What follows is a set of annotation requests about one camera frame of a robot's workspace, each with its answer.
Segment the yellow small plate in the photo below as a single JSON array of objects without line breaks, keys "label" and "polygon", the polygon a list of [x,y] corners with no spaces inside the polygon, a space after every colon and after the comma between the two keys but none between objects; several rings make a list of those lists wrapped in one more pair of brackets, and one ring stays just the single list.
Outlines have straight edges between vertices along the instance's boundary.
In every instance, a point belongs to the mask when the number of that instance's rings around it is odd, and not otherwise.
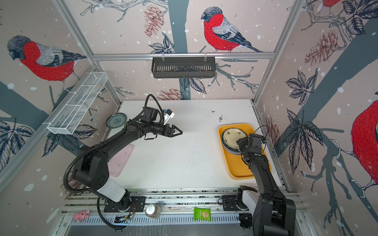
[{"label": "yellow small plate", "polygon": [[228,148],[233,148],[233,149],[239,149],[237,141],[246,137],[247,137],[246,133],[238,128],[229,128],[225,130],[221,136],[222,142]]}]

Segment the small teal patterned plate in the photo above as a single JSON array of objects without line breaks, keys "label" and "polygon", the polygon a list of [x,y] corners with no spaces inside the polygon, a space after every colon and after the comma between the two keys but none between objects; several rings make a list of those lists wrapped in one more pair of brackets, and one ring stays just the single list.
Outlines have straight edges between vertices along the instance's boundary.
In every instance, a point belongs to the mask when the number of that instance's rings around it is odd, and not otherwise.
[{"label": "small teal patterned plate", "polygon": [[124,113],[112,114],[106,120],[106,126],[110,129],[118,128],[123,126],[127,121],[127,116]]}]

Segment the green lettered rim plate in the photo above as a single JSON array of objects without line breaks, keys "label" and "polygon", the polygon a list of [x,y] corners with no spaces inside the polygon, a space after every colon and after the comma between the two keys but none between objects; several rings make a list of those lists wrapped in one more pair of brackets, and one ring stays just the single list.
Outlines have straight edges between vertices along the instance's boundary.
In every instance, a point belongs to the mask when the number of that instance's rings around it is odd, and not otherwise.
[{"label": "green lettered rim plate", "polygon": [[221,139],[221,143],[222,143],[222,146],[224,147],[224,149],[228,152],[228,153],[231,153],[233,155],[241,155],[242,152],[239,148],[232,148],[230,147],[229,145],[226,144],[225,140]]}]

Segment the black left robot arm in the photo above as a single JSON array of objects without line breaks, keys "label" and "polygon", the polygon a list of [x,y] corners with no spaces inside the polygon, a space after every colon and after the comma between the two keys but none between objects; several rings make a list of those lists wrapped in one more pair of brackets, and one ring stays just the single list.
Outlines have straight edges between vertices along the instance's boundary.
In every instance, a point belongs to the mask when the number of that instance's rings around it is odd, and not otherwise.
[{"label": "black left robot arm", "polygon": [[116,135],[91,148],[82,148],[65,171],[65,189],[71,193],[92,192],[110,203],[115,211],[128,210],[132,204],[130,193],[110,178],[108,162],[127,145],[148,133],[169,138],[181,135],[179,128],[167,123],[173,117],[170,109],[144,107]]}]

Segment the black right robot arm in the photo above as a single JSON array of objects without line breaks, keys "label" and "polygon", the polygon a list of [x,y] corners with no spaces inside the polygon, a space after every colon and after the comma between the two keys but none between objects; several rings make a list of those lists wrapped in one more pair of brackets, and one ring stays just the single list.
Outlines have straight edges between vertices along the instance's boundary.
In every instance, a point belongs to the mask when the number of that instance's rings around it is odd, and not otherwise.
[{"label": "black right robot arm", "polygon": [[261,145],[265,140],[264,136],[251,133],[237,141],[242,159],[253,173],[259,190],[255,207],[247,202],[243,204],[254,212],[252,230],[255,236],[293,236],[296,205],[286,198],[271,174],[269,161],[262,154]]}]

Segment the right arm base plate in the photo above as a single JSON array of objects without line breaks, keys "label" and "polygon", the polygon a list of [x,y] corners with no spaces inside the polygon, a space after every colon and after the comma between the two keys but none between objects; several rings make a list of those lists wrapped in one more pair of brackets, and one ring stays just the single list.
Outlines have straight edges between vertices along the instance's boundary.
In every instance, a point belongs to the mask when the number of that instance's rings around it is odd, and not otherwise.
[{"label": "right arm base plate", "polygon": [[221,202],[224,211],[245,211],[248,209],[243,204],[241,197],[237,195],[223,195]]}]

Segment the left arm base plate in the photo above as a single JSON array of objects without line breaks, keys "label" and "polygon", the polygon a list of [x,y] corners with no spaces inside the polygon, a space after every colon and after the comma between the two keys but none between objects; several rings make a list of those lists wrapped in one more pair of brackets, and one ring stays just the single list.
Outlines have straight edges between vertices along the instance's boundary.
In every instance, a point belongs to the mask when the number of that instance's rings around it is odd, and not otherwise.
[{"label": "left arm base plate", "polygon": [[118,212],[143,212],[145,206],[146,197],[127,196],[120,202],[114,202],[112,200],[105,201],[104,212],[106,213],[118,213]]}]

